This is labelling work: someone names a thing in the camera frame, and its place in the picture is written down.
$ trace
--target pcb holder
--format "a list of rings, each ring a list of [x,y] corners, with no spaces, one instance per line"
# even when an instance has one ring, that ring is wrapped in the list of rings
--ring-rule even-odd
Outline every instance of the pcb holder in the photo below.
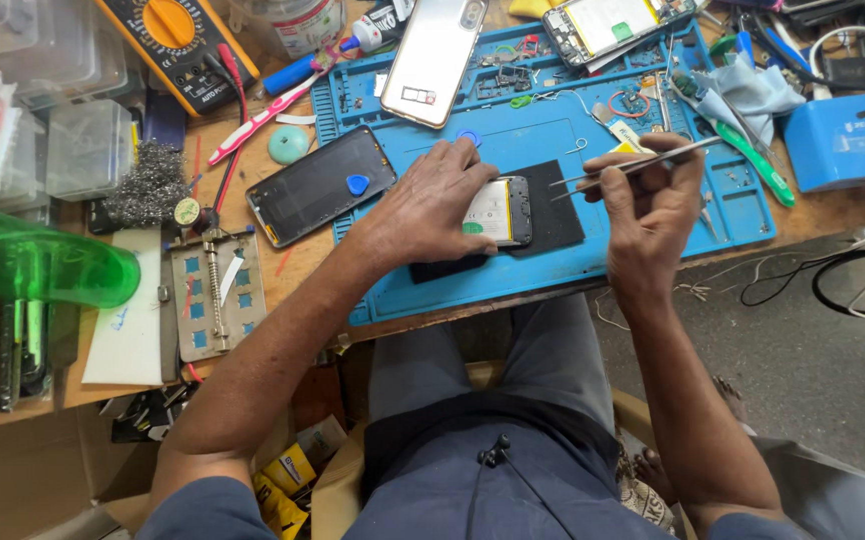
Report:
[[[165,247],[172,257],[180,358],[196,362],[232,351],[266,317],[255,227],[236,233],[211,228]],[[238,266],[236,258],[242,259]],[[230,271],[234,275],[226,276]]]

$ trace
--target man's left hand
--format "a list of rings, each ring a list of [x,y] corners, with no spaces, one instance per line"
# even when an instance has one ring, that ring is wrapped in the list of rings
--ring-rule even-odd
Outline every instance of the man's left hand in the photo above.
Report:
[[[416,158],[376,207],[355,222],[347,237],[392,267],[496,255],[492,238],[463,233],[463,217],[495,165],[480,162],[476,145],[461,136],[440,140]]]

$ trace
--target green toothbrush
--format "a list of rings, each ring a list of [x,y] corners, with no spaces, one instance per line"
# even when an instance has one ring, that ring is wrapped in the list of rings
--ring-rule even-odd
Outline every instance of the green toothbrush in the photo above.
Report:
[[[769,189],[772,190],[772,194],[776,196],[776,199],[784,207],[795,205],[796,197],[793,196],[793,190],[790,190],[789,185],[786,183],[786,179],[776,172],[776,169],[770,164],[770,162],[763,157],[761,153],[756,152],[755,149],[752,148],[752,145],[746,141],[743,134],[738,132],[736,128],[733,128],[726,122],[701,113],[699,111],[699,102],[697,102],[692,96],[687,97],[684,93],[684,89],[681,88],[680,85],[685,88],[686,92],[690,92],[692,96],[696,95],[698,87],[691,77],[683,75],[681,72],[673,73],[672,80],[669,84],[672,91],[675,92],[680,99],[688,103],[698,115],[709,122],[716,134],[722,137],[723,141],[728,142],[735,147],[739,153],[746,156],[746,158],[751,162],[753,168],[756,169],[756,172],[759,173],[762,181],[769,186]]]

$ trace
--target gold phone case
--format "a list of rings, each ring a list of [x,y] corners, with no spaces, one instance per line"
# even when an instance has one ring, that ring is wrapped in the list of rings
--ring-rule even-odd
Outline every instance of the gold phone case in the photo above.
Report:
[[[419,0],[379,104],[434,129],[446,125],[487,12],[486,0]]]

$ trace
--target tweezers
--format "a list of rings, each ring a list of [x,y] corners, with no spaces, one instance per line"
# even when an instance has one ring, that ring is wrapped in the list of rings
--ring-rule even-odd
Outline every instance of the tweezers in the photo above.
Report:
[[[675,150],[669,150],[668,152],[665,152],[665,153],[659,153],[657,155],[651,155],[650,157],[646,157],[646,158],[639,159],[636,161],[629,161],[626,163],[620,163],[619,165],[616,165],[616,168],[618,170],[622,171],[623,173],[625,173],[626,175],[631,175],[633,173],[637,173],[637,172],[645,169],[646,167],[654,166],[656,164],[661,164],[661,163],[666,162],[666,161],[672,161],[673,163],[677,163],[678,161],[676,160],[676,157],[678,157],[682,154],[687,154],[689,152],[692,152],[693,150],[696,150],[697,148],[703,148],[703,146],[707,146],[710,144],[715,144],[717,142],[721,142],[722,140],[723,140],[723,138],[720,136],[711,136],[711,137],[703,139],[701,141],[693,142],[691,144],[687,144],[686,146],[676,148]],[[549,185],[549,187],[552,188],[553,186],[559,186],[560,184],[566,184],[567,182],[574,182],[576,180],[596,180],[596,182],[598,182],[597,178],[602,173],[603,173],[603,171],[599,170],[599,171],[595,171],[594,173],[584,174],[582,176],[577,176],[574,178],[560,179],[559,181],[554,181],[553,183],[551,183]],[[570,195],[575,195],[577,193],[580,193],[583,190],[589,190],[590,188],[592,188],[592,186],[595,186],[595,185],[596,184],[593,183],[592,185],[584,186],[583,189],[574,189],[572,191],[566,191],[565,193],[563,193],[561,195],[556,195],[555,197],[552,197],[551,199],[549,199],[549,202],[559,201],[559,199],[569,197]]]

